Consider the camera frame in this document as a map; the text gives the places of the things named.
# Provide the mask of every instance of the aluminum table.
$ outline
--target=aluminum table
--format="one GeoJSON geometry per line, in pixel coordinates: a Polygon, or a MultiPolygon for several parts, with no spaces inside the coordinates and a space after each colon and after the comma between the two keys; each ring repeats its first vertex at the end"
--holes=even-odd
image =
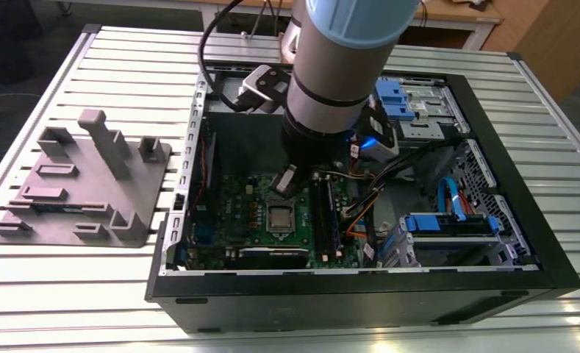
{"type": "MultiPolygon", "coordinates": [[[[180,151],[199,76],[200,34],[88,25],[0,163],[0,206],[39,156],[45,126],[85,135],[76,117],[105,111],[133,140],[180,151]]],[[[209,59],[279,62],[275,38],[216,34],[209,59]]],[[[396,47],[387,69],[467,76],[537,204],[580,273],[580,135],[526,65],[504,53],[396,47]]],[[[580,352],[580,290],[455,327],[185,335],[143,300],[156,229],[180,155],[169,156],[140,249],[0,246],[0,348],[52,352],[580,352]]]]}

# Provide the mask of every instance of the blue led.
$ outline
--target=blue led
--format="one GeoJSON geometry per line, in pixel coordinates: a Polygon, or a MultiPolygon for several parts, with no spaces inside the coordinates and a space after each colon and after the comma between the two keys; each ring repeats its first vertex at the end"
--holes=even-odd
{"type": "Polygon", "coordinates": [[[367,149],[368,147],[372,147],[377,144],[377,140],[375,138],[367,138],[363,145],[359,147],[359,149],[367,149]]]}

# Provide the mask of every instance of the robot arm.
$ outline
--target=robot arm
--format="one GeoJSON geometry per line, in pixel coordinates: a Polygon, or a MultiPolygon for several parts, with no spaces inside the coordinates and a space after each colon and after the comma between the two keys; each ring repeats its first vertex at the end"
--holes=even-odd
{"type": "Polygon", "coordinates": [[[367,120],[364,126],[380,123],[376,130],[391,129],[387,119],[372,116],[369,96],[419,3],[296,0],[289,35],[281,44],[285,56],[293,59],[292,75],[260,66],[244,80],[236,104],[241,109],[251,104],[252,109],[269,113],[284,108],[281,141],[288,168],[273,187],[285,196],[311,167],[329,162],[348,145],[360,120],[367,120]]]}

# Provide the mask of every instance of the floor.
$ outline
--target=floor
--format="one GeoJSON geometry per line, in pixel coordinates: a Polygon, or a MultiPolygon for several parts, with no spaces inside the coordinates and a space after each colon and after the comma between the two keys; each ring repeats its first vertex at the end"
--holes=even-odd
{"type": "MultiPolygon", "coordinates": [[[[203,28],[196,11],[73,4],[72,16],[63,18],[52,1],[33,1],[32,3],[44,29],[44,34],[37,39],[23,42],[35,64],[35,73],[31,79],[19,84],[0,85],[0,93],[39,95],[45,90],[85,23],[191,31],[200,31],[203,28]]],[[[252,21],[252,17],[245,18],[243,15],[236,15],[221,24],[220,30],[239,33],[252,28],[252,21]]],[[[271,28],[271,18],[264,18],[257,34],[267,34],[271,28]]],[[[0,97],[0,160],[36,101],[37,98],[32,96],[0,97]]],[[[562,102],[561,108],[580,131],[580,86],[562,102]]]]}

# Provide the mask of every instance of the table leg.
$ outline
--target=table leg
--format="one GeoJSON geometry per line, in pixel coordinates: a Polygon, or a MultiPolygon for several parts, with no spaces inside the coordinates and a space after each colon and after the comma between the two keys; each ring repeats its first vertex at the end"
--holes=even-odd
{"type": "Polygon", "coordinates": [[[217,5],[213,4],[200,4],[200,15],[203,16],[203,31],[211,24],[211,21],[215,19],[215,14],[217,13],[217,5]]]}
{"type": "Polygon", "coordinates": [[[481,50],[495,24],[479,23],[464,43],[464,50],[481,50]]]}
{"type": "Polygon", "coordinates": [[[61,12],[63,17],[72,15],[72,3],[64,1],[56,1],[57,10],[61,12]]]}

